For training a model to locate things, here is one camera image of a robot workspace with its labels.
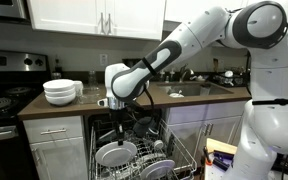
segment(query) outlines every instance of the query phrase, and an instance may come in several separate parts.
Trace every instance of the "open dishwasher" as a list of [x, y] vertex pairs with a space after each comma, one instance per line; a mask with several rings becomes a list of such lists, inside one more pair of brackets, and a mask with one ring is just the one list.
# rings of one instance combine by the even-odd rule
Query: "open dishwasher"
[[132, 127], [138, 122], [134, 116], [124, 120], [125, 141], [137, 147], [137, 153], [124, 165], [107, 167], [96, 161], [99, 149], [114, 139], [114, 122], [109, 118], [94, 119], [90, 126], [90, 180], [126, 179], [193, 179], [197, 164], [191, 154], [161, 119], [153, 133], [138, 137]]

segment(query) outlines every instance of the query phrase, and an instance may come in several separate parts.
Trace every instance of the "dishwasher rack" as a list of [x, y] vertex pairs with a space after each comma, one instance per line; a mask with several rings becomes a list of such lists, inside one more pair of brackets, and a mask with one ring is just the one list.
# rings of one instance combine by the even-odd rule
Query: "dishwasher rack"
[[[124, 121], [124, 127], [133, 127], [135, 120]], [[149, 165], [161, 160], [173, 160], [175, 167], [165, 172], [165, 180], [193, 179], [193, 173], [196, 171], [197, 163], [191, 154], [187, 151], [181, 141], [168, 128], [164, 120], [161, 120], [158, 126], [157, 136], [146, 135], [143, 138], [137, 138], [130, 129], [126, 129], [127, 141], [136, 145], [138, 153], [127, 164], [118, 167], [105, 167], [95, 160], [95, 154], [105, 144], [113, 142], [114, 139], [106, 139], [106, 142], [99, 142], [99, 137], [108, 135], [113, 131], [114, 123], [108, 120], [94, 120], [90, 133], [90, 161], [89, 161], [89, 179], [90, 180], [139, 180], [141, 172]], [[154, 149], [153, 143], [161, 140], [164, 144], [161, 149]]]

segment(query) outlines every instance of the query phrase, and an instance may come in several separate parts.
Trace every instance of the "wall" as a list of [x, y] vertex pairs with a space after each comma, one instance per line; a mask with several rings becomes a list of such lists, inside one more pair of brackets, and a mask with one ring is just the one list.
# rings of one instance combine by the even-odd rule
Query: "wall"
[[[60, 59], [64, 71], [104, 71], [100, 66], [99, 54], [108, 54], [109, 64], [120, 63], [123, 58], [139, 58], [145, 56], [160, 42], [150, 40], [135, 40], [126, 38], [109, 38], [64, 34], [46, 31], [33, 31], [28, 25], [0, 23], [0, 50], [14, 50], [46, 54], [51, 68], [54, 67], [56, 56]], [[197, 72], [207, 72], [213, 69], [213, 58], [223, 60], [220, 67], [244, 66], [246, 50], [228, 49], [222, 47], [205, 48], [189, 60], [174, 67], [179, 69], [185, 63]]]

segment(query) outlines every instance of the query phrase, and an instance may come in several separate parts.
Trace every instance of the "countertop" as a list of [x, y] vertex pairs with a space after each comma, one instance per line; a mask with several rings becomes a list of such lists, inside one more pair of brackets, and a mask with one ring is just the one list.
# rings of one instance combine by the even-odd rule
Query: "countertop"
[[[150, 92], [155, 108], [168, 108], [177, 106], [189, 106], [198, 104], [210, 104], [221, 102], [233, 102], [249, 100], [251, 96], [245, 87], [224, 88], [232, 93], [208, 96], [189, 96], [182, 98], [171, 98], [159, 88], [161, 83], [150, 82], [148, 91]], [[106, 89], [104, 85], [99, 86], [100, 96], [105, 98]], [[149, 98], [145, 93], [137, 98], [137, 103], [144, 109], [150, 108]], [[20, 120], [43, 119], [64, 116], [81, 116], [108, 113], [107, 107], [101, 107], [97, 104], [77, 104], [71, 103], [67, 106], [56, 107], [49, 104], [44, 96], [44, 92], [27, 105], [19, 114]]]

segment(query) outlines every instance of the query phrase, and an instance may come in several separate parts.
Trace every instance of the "white bowl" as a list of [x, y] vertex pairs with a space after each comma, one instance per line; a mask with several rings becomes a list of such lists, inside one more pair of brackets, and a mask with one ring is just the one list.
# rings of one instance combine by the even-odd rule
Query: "white bowl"
[[48, 92], [68, 91], [74, 87], [74, 81], [69, 79], [56, 79], [43, 84], [44, 90]]
[[45, 95], [48, 97], [64, 97], [64, 96], [72, 95], [75, 92], [75, 87], [73, 87], [70, 90], [62, 91], [62, 92], [48, 92], [46, 90], [44, 92], [45, 92]]
[[75, 99], [76, 92], [74, 92], [73, 94], [69, 96], [64, 96], [64, 97], [49, 97], [47, 95], [45, 95], [45, 97], [46, 97], [46, 100], [53, 105], [64, 106], [64, 105], [69, 104]]

